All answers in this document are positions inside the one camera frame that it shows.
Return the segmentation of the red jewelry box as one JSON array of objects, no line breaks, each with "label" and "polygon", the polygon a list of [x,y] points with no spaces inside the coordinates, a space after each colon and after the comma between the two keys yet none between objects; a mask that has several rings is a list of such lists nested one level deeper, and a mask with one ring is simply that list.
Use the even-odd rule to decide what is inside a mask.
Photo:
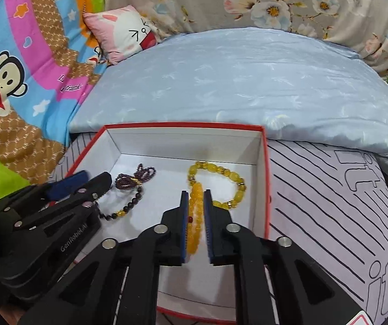
[{"label": "red jewelry box", "polygon": [[[231,210],[235,223],[258,236],[269,233],[269,158],[263,127],[256,125],[169,122],[107,125],[97,133],[81,134],[72,143],[70,173],[132,174],[139,164],[154,167],[139,205],[125,217],[102,223],[80,253],[85,257],[106,238],[128,241],[158,224],[162,214],[178,206],[187,191],[188,170],[198,161],[237,173],[247,186]],[[158,310],[201,323],[235,321],[234,271],[210,264],[206,240],[180,267],[160,271]]]}]

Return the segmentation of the light blue quilt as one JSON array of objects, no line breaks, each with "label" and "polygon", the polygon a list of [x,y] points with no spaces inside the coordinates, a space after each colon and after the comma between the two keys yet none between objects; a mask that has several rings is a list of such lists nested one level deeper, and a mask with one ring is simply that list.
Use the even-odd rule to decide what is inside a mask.
[{"label": "light blue quilt", "polygon": [[278,30],[171,37],[108,67],[69,123],[231,122],[374,153],[388,175],[388,85],[356,52]]}]

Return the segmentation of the pink bunny pillow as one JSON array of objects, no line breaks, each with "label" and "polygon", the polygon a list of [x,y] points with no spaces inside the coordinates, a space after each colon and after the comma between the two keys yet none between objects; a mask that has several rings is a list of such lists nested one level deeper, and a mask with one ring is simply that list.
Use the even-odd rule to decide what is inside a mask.
[{"label": "pink bunny pillow", "polygon": [[158,43],[147,18],[132,5],[104,12],[85,12],[83,20],[111,65]]}]

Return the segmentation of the colourful monkey cartoon blanket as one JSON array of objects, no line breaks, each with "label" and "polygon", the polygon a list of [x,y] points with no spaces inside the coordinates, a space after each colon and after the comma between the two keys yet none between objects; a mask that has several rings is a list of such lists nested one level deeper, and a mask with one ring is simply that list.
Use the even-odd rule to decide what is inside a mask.
[{"label": "colourful monkey cartoon blanket", "polygon": [[48,180],[107,63],[86,27],[104,0],[0,0],[0,199]]}]

